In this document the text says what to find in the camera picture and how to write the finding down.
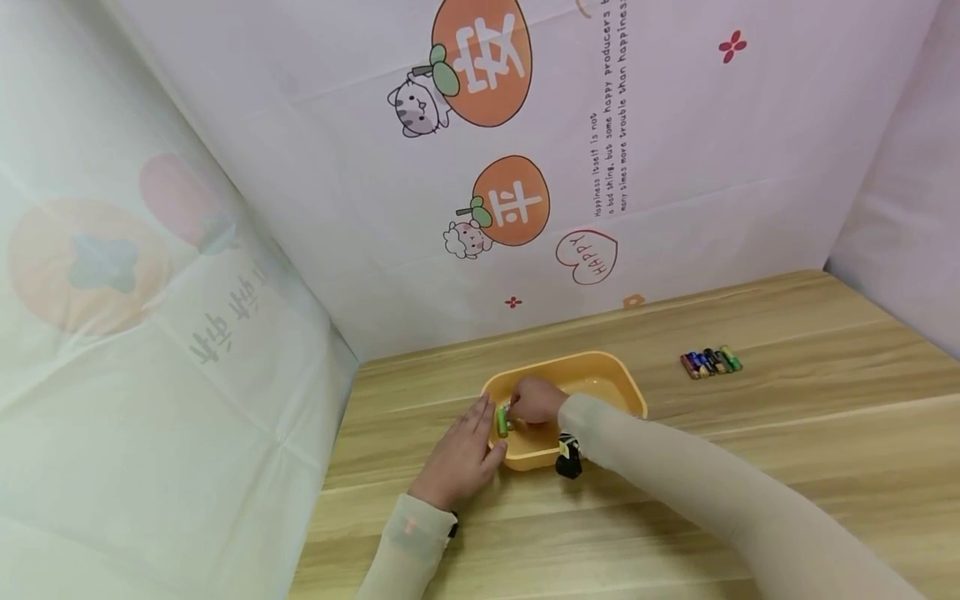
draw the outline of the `wooden tabletop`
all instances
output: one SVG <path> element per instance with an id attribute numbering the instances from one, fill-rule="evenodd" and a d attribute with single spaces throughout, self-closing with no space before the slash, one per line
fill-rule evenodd
<path id="1" fill-rule="evenodd" d="M 721 344 L 744 370 L 689 379 L 678 356 Z M 353 596 L 397 495 L 492 374 L 587 349 L 626 363 L 651 420 L 810 498 L 930 599 L 960 598 L 960 366 L 820 272 L 365 365 L 290 597 Z M 732 552 L 593 465 L 502 469 L 461 520 L 427 598 L 758 597 Z"/>

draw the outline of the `orange plastic basin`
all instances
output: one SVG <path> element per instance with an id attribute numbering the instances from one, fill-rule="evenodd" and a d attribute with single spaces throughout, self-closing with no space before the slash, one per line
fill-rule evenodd
<path id="1" fill-rule="evenodd" d="M 647 403 L 627 367 L 616 356 L 601 351 L 581 352 L 494 375 L 483 387 L 497 407 L 510 401 L 515 384 L 525 375 L 542 377 L 567 394 L 589 394 L 635 417 L 647 418 Z M 500 437 L 494 418 L 490 447 Z M 551 467 L 560 454 L 560 426 L 556 423 L 528 425 L 514 422 L 507 435 L 503 464 L 513 470 Z"/>

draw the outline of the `white backdrop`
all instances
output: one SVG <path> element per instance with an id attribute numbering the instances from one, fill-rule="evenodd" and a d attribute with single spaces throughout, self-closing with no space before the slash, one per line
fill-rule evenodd
<path id="1" fill-rule="evenodd" d="M 0 598 L 285 595 L 356 360 L 97 2 L 0 73 Z"/>
<path id="2" fill-rule="evenodd" d="M 362 358 L 821 268 L 937 4 L 111 0 Z"/>
<path id="3" fill-rule="evenodd" d="M 944 0 L 829 266 L 960 358 L 958 31 Z"/>

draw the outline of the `cat cartoon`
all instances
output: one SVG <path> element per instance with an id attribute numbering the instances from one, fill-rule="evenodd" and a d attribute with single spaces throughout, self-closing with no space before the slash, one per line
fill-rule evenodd
<path id="1" fill-rule="evenodd" d="M 416 67 L 407 81 L 390 92 L 387 102 L 403 124 L 403 135 L 420 137 L 450 126 L 450 104 L 433 81 L 433 67 Z"/>

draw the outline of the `sleeve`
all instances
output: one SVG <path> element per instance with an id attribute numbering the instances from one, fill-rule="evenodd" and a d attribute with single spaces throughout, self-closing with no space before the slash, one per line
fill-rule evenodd
<path id="1" fill-rule="evenodd" d="M 560 426 L 593 463 L 623 476 L 744 560 L 770 600 L 923 600 L 812 502 L 726 450 L 585 395 Z"/>
<path id="2" fill-rule="evenodd" d="M 456 522 L 452 513 L 401 495 L 383 528 L 380 546 L 357 600 L 420 600 L 437 572 L 450 528 Z"/>

